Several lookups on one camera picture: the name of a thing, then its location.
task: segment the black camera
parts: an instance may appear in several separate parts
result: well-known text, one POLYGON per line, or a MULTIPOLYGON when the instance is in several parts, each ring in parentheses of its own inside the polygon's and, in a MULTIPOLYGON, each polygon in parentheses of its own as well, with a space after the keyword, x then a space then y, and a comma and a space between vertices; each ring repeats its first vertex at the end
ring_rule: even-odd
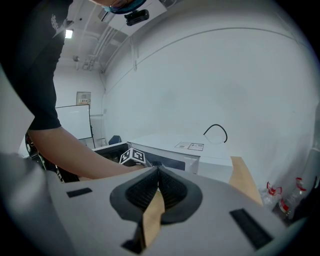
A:
POLYGON ((146 21, 149 19, 149 11, 148 10, 135 10, 128 15, 124 15, 126 18, 126 24, 128 26, 133 26, 140 22, 146 21))

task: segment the whiteboard frame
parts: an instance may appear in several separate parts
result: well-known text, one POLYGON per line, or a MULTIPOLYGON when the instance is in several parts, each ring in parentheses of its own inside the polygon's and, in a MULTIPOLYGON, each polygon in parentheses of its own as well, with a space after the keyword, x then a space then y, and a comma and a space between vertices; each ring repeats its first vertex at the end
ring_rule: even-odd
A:
POLYGON ((90 118, 90 105, 89 105, 89 104, 69 105, 69 106, 58 106, 58 107, 56 107, 55 109, 68 108, 68 107, 77 107, 77 106, 88 106, 88 109, 89 109, 89 124, 90 124, 90 132, 91 132, 91 137, 79 138, 79 139, 77 139, 77 140, 85 140, 85 139, 90 139, 90 138, 92 138, 93 146, 94 146, 94 148, 96 148, 95 140, 94 140, 94 135, 92 134, 92 126, 91 126, 91 118, 90 118))

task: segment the forearm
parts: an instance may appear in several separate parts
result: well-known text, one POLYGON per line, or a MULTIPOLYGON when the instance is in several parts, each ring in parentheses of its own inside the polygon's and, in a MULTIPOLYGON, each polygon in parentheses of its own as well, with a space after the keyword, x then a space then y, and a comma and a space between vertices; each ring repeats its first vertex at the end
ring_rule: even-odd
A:
POLYGON ((129 167, 110 161, 83 145, 62 127, 28 131, 37 150, 50 162, 78 176, 100 179, 129 173, 129 167))

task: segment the shirt logo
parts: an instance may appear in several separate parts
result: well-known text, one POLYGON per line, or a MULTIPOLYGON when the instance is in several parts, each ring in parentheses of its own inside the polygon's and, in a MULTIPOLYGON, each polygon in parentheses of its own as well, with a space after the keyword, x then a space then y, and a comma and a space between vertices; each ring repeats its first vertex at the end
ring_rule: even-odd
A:
POLYGON ((52 27, 54 28, 54 30, 57 32, 58 29, 59 29, 59 25, 57 23, 57 20, 56 20, 56 15, 53 15, 51 16, 51 24, 52 24, 52 27))

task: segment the blue face mask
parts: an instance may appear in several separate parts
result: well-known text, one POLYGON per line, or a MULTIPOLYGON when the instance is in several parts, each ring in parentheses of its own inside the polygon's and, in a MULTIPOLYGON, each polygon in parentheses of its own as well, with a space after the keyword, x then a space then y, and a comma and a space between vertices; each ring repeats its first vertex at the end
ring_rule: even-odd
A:
POLYGON ((135 0, 132 3, 126 5, 124 8, 121 8, 118 11, 113 11, 109 6, 104 6, 106 12, 114 13, 114 14, 127 14, 133 12, 140 6, 142 6, 147 0, 135 0))

